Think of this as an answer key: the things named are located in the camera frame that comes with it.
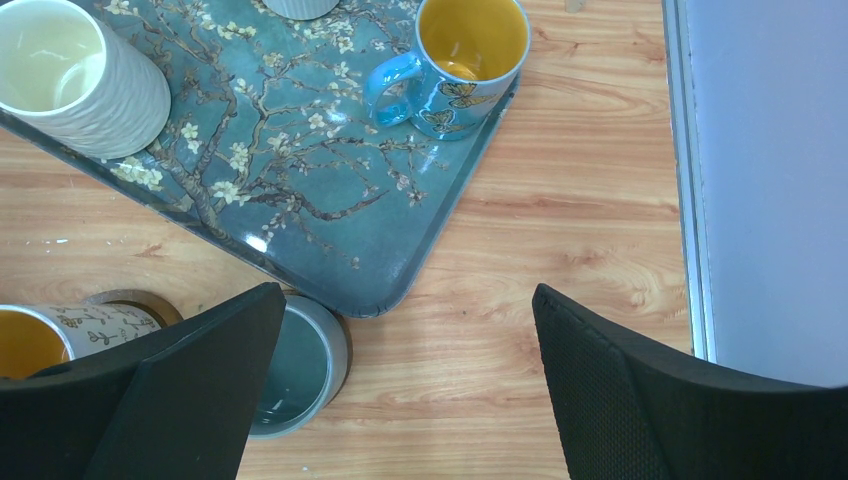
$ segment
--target wooden table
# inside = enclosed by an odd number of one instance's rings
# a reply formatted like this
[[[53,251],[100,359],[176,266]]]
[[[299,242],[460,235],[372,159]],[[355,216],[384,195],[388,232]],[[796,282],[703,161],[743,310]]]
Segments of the wooden table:
[[[524,3],[524,84],[415,287],[351,322],[347,386],[243,478],[566,477],[539,282],[688,351],[660,3]],[[140,288],[191,316],[269,279],[5,133],[0,159],[0,302]]]

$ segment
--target blue mug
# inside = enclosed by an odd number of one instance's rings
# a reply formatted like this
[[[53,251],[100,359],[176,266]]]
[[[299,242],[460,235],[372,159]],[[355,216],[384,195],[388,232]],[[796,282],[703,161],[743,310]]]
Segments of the blue mug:
[[[474,133],[521,70],[530,22],[517,0],[424,0],[409,53],[377,67],[365,84],[378,127],[411,120],[426,135],[459,140]],[[383,94],[407,83],[398,101]]]

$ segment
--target tray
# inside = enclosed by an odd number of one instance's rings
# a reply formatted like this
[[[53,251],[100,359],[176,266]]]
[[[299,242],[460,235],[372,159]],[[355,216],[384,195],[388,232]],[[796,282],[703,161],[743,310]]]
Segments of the tray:
[[[0,124],[344,315],[397,305],[518,79],[465,140],[408,123],[377,131],[361,86],[410,48],[419,1],[342,0],[311,22],[258,0],[110,1],[76,3],[165,72],[173,107],[159,138],[102,160],[6,113]]]

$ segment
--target cup rim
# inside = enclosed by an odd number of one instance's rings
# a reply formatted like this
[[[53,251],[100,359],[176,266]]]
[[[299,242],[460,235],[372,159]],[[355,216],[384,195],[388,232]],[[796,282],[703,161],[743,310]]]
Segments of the cup rim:
[[[424,58],[427,59],[427,63],[429,63],[439,74],[444,77],[447,77],[449,80],[452,80],[456,83],[474,83],[476,85],[492,85],[503,81],[504,79],[510,78],[514,76],[520,69],[521,66],[524,65],[524,61],[527,60],[527,57],[530,55],[530,46],[533,43],[532,35],[533,28],[530,26],[530,18],[527,17],[527,11],[524,10],[524,6],[518,0],[511,0],[512,3],[518,7],[518,10],[521,12],[521,16],[524,18],[524,26],[527,27],[527,44],[524,46],[524,55],[521,56],[521,60],[512,67],[512,70],[501,75],[497,78],[492,78],[489,80],[467,80],[465,78],[457,77],[456,75],[451,75],[446,72],[442,67],[440,67],[433,59],[430,57],[430,54],[427,53],[427,48],[424,47],[424,42],[421,39],[421,13],[424,11],[424,7],[430,2],[430,0],[424,0],[421,2],[421,5],[418,6],[418,12],[415,14],[415,38],[418,41],[418,45],[421,46],[421,53],[424,55]]]
[[[319,305],[312,300],[309,300],[306,297],[290,295],[286,296],[286,313],[295,314],[302,320],[304,323],[312,327],[318,337],[321,339],[321,343],[324,345],[324,356],[327,359],[327,374],[324,376],[324,385],[321,387],[321,392],[315,397],[315,400],[309,405],[309,407],[303,409],[303,412],[298,414],[296,417],[291,420],[287,420],[284,422],[280,422],[277,424],[279,426],[278,430],[269,431],[267,433],[252,433],[248,434],[249,438],[264,440],[264,439],[272,439],[279,438],[290,433],[293,433],[299,429],[301,429],[304,425],[306,425],[310,420],[312,420],[318,412],[321,411],[322,408],[330,401],[330,396],[332,395],[331,390],[333,389],[333,359],[335,355],[333,354],[332,347],[330,345],[330,338],[327,336],[327,332],[321,328],[320,325],[313,318],[313,315],[307,311],[308,309],[314,309],[315,306],[321,307],[323,311],[321,314],[326,313],[330,317],[333,318],[333,321],[336,321],[333,314],[330,313],[329,310],[325,309],[323,306]]]
[[[71,360],[74,360],[74,359],[77,358],[76,354],[74,353],[74,347],[73,347],[73,345],[71,345],[71,340],[68,338],[67,335],[65,335],[65,332],[63,332],[62,329],[59,328],[58,325],[56,325],[55,322],[53,322],[52,320],[50,320],[47,317],[47,315],[39,312],[38,310],[36,310],[33,307],[29,307],[29,306],[5,305],[5,304],[0,305],[0,312],[9,312],[9,311],[17,312],[17,313],[23,313],[27,316],[30,316],[30,317],[40,321],[41,323],[47,325],[51,330],[53,330],[53,333],[55,333],[56,336],[58,336],[59,339],[62,340],[62,343],[65,345],[65,351],[68,352],[68,361],[70,362]]]
[[[24,6],[26,6],[28,4],[32,4],[32,3],[59,4],[62,7],[70,8],[75,13],[82,15],[82,17],[85,20],[87,20],[88,23],[92,27],[94,27],[94,31],[97,32],[97,38],[100,40],[100,48],[101,48],[103,54],[106,55],[106,39],[103,36],[103,29],[100,28],[100,25],[97,23],[97,21],[94,19],[94,17],[92,17],[88,12],[83,10],[82,7],[80,7],[79,5],[77,5],[73,2],[70,2],[68,0],[12,0],[9,3],[6,3],[4,5],[0,5],[0,15],[2,15],[3,13],[5,13],[8,10],[12,10],[14,8],[21,8],[21,7],[24,7]],[[21,110],[19,108],[15,108],[11,105],[6,104],[2,100],[0,100],[0,107],[2,107],[4,110],[8,111],[9,113],[12,113],[12,114],[15,114],[15,115],[25,115],[25,116],[30,117],[30,118],[33,118],[33,117],[48,117],[48,116],[51,116],[51,115],[57,115],[57,114],[60,114],[60,113],[64,113],[64,112],[76,107],[77,105],[79,105],[80,103],[82,103],[88,97],[91,96],[91,94],[94,92],[94,90],[97,88],[97,86],[100,85],[100,81],[103,80],[103,74],[104,74],[105,70],[106,70],[106,65],[105,65],[105,62],[104,62],[104,65],[100,69],[100,73],[97,76],[97,81],[94,82],[91,85],[91,87],[89,87],[89,89],[85,91],[85,93],[80,95],[79,98],[77,98],[73,102],[71,102],[71,103],[69,103],[69,104],[67,104],[63,107],[54,108],[53,110],[44,110],[44,111],[36,112],[36,111],[31,111],[31,110]]]

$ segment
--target white ribbed cup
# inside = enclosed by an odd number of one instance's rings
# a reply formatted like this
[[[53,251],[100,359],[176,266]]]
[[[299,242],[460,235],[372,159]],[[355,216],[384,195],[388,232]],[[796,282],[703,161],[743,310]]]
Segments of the white ribbed cup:
[[[292,20],[312,20],[325,15],[339,4],[339,0],[263,0],[277,15]]]
[[[105,55],[103,70],[93,87],[80,98],[46,111],[27,111],[9,105],[7,102],[14,103],[16,89],[25,91],[26,86],[11,85],[3,78],[5,85],[0,86],[0,107],[90,157],[125,157],[153,142],[171,110],[171,92],[162,71],[109,27],[67,0],[14,0],[0,7],[0,42],[4,51],[19,42],[24,34],[50,35],[50,32],[12,28],[21,19],[42,16],[58,16],[75,22],[87,20],[87,25],[80,28],[96,30]],[[6,68],[0,55],[0,75],[3,77],[8,76]],[[33,71],[31,75],[35,78],[39,72]]]

